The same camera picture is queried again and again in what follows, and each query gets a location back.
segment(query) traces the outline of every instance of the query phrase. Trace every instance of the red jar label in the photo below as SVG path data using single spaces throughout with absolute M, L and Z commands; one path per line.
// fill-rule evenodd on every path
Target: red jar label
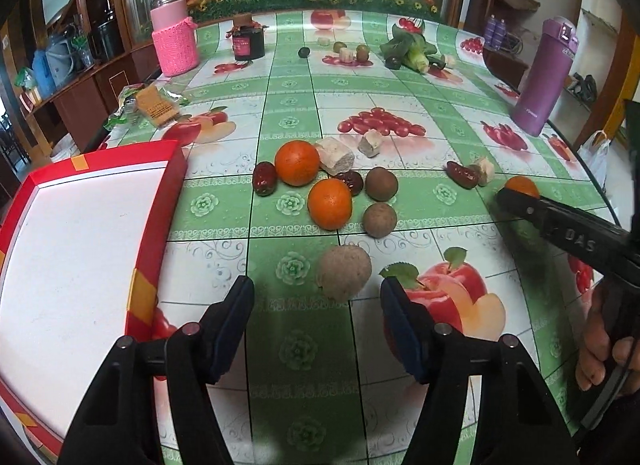
M 251 54 L 251 47 L 249 46 L 248 37 L 233 37 L 231 42 L 234 45 L 234 55 L 238 57 L 244 57 Z

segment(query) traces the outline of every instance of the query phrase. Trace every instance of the purple bottle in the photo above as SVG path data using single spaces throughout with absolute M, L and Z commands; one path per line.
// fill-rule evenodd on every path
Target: purple bottle
M 486 26 L 484 27 L 484 43 L 487 46 L 491 45 L 491 39 L 494 38 L 495 26 L 497 24 L 498 21 L 496 20 L 495 15 L 492 15 L 486 22 Z
M 511 120 L 531 136 L 540 135 L 553 110 L 578 51 L 575 26 L 564 17 L 547 19 L 529 77 Z
M 495 25 L 494 36 L 491 38 L 491 48 L 499 50 L 506 35 L 507 26 L 504 23 L 504 19 L 501 19 L 500 22 L 497 22 Z

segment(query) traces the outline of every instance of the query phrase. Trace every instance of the orange ball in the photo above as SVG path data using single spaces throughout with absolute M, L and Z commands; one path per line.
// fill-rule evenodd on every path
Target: orange ball
M 513 176 L 507 180 L 504 187 L 523 194 L 528 194 L 533 198 L 540 198 L 540 191 L 535 183 L 526 176 Z
M 311 188 L 306 206 L 316 225 L 324 230 L 338 230 L 351 217 L 351 191 L 344 181 L 335 178 L 320 180 Z
M 308 141 L 292 140 L 278 149 L 273 164 L 284 183 L 302 187 L 318 174 L 320 155 Z

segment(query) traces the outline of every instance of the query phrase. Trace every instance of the white cutting board surface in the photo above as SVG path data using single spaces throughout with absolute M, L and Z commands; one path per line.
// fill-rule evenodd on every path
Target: white cutting board surface
M 124 331 L 131 274 L 164 168 L 40 188 L 0 283 L 0 375 L 64 437 Z

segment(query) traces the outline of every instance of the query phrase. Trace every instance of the hand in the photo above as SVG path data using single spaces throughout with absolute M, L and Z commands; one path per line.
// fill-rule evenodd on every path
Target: hand
M 604 361 L 613 355 L 614 360 L 624 366 L 633 344 L 632 337 L 618 340 L 611 350 L 609 335 L 604 329 L 602 319 L 602 302 L 606 290 L 603 281 L 598 283 L 593 291 L 591 309 L 584 325 L 583 344 L 580 347 L 578 365 L 575 368 L 575 379 L 581 390 L 588 390 L 591 385 L 600 385 L 604 380 Z M 636 346 L 629 368 L 632 370 L 620 390 L 621 395 L 630 395 L 640 389 L 640 343 Z

